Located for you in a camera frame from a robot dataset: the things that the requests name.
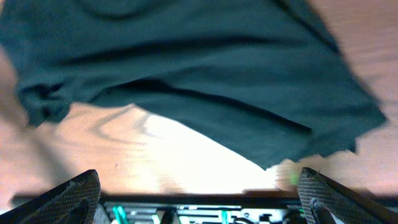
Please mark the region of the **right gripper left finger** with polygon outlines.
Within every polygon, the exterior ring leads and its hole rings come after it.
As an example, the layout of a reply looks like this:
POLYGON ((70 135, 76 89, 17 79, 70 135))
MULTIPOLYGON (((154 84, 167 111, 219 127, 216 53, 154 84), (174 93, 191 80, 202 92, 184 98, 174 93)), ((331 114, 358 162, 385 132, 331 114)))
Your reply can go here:
POLYGON ((92 224, 100 199, 96 170, 87 170, 1 215, 1 224, 92 224))

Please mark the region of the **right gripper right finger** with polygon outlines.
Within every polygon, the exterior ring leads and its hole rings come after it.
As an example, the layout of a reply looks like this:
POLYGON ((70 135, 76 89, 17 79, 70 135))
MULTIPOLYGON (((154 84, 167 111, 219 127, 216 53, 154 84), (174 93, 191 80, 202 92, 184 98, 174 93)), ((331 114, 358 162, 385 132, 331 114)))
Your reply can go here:
POLYGON ((297 192, 308 223, 397 223, 397 213, 327 176, 304 167, 297 192))

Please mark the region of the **black polo shirt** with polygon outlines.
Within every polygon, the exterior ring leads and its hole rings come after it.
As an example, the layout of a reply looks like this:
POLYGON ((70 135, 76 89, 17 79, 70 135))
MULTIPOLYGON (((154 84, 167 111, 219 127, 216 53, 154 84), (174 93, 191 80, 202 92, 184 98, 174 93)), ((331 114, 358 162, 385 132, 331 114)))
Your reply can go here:
POLYGON ((386 121, 306 1, 6 1, 1 45, 33 126, 134 103, 268 168, 386 121))

